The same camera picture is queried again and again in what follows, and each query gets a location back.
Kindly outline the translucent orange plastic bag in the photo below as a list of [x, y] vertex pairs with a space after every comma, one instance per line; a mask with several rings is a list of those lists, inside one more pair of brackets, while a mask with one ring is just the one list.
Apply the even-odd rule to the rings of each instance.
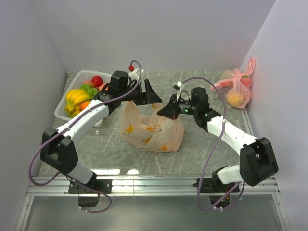
[[152, 114], [140, 114], [137, 105], [129, 101], [120, 117], [119, 133], [126, 141], [145, 152], [176, 152], [183, 140], [181, 119], [172, 120], [157, 114], [161, 103], [152, 104]]

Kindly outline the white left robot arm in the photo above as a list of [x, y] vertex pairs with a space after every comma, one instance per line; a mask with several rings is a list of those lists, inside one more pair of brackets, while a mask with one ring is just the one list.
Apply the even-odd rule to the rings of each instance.
[[44, 131], [40, 159], [61, 174], [79, 181], [85, 193], [94, 192], [97, 188], [95, 173], [81, 164], [76, 145], [96, 123], [108, 117], [123, 101], [148, 105], [161, 103], [162, 99], [148, 79], [144, 82], [130, 80], [127, 72], [115, 71], [108, 89], [100, 91], [81, 113], [56, 130], [48, 128]]

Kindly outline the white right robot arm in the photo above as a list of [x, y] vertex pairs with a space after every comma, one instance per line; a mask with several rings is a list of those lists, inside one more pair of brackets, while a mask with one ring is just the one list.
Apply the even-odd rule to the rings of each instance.
[[239, 155], [239, 164], [223, 167], [212, 174], [212, 187], [217, 192], [225, 191], [230, 183], [245, 182], [256, 186], [279, 171], [271, 142], [265, 137], [258, 139], [249, 135], [224, 119], [210, 107], [204, 88], [193, 88], [189, 100], [173, 94], [157, 114], [173, 120], [180, 114], [192, 115], [200, 128], [221, 138]]

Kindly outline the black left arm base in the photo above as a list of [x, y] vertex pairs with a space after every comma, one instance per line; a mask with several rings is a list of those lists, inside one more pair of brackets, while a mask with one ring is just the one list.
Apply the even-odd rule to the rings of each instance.
[[[101, 213], [108, 210], [112, 205], [112, 199], [109, 196], [112, 191], [113, 180], [112, 179], [98, 179], [94, 176], [87, 184], [70, 179], [69, 180], [69, 195], [78, 196], [79, 209], [87, 213]], [[99, 199], [105, 197], [108, 200], [106, 208], [101, 210], [92, 210], [98, 205]]]

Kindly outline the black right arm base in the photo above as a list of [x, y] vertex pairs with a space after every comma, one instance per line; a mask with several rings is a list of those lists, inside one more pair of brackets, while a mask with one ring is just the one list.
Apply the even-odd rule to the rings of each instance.
[[[197, 188], [198, 184], [199, 184], [200, 178], [196, 179], [196, 183], [194, 183], [192, 186]], [[216, 184], [216, 180], [214, 180], [213, 178], [204, 178], [202, 181], [202, 185], [201, 185], [201, 189], [200, 189], [200, 193], [227, 193], [233, 186], [235, 186], [235, 183], [230, 183], [230, 184], [222, 184], [222, 183], [218, 183]], [[240, 189], [239, 186], [237, 186], [233, 191], [233, 193], [239, 193]], [[220, 199], [219, 196], [213, 196], [210, 195], [209, 196], [209, 201], [210, 203], [213, 205], [214, 203], [216, 203], [218, 200]], [[217, 205], [219, 208], [227, 208], [228, 206], [230, 206], [231, 204], [231, 197], [230, 197], [230, 193], [224, 198], [222, 199]]]

